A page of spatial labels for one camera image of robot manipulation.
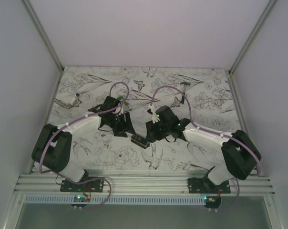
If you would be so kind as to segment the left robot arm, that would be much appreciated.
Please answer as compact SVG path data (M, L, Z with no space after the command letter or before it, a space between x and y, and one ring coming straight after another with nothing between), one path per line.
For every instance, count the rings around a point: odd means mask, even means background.
M46 124L32 151L32 160L42 167L61 175L82 192L88 188L86 171L70 160L72 143L82 135L104 125L112 129L113 135L127 137L134 134L130 113L123 110L124 102L107 96L104 103L89 109L83 116L62 125Z

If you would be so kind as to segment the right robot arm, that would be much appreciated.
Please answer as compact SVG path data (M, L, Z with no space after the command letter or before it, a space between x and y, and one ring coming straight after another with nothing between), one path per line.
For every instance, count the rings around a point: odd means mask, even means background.
M179 119L168 106L149 106L152 120L146 123L149 142L172 136L188 143L196 142L221 150L224 162L214 165L203 177L203 188L214 193L220 184L233 178L245 180L254 168L260 167L261 154L248 135L237 130L234 133L217 131L194 123L190 118Z

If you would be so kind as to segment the black fuse box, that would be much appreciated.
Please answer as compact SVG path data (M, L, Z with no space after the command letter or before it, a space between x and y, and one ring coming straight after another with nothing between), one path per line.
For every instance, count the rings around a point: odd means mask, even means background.
M135 135L136 137L139 137L139 140L133 139L132 138L133 135ZM143 149L147 149L150 146L150 142L147 141L146 138L144 138L144 137L142 137L142 136L140 136L138 134L133 134L133 135L131 136L131 142L132 143L140 146Z

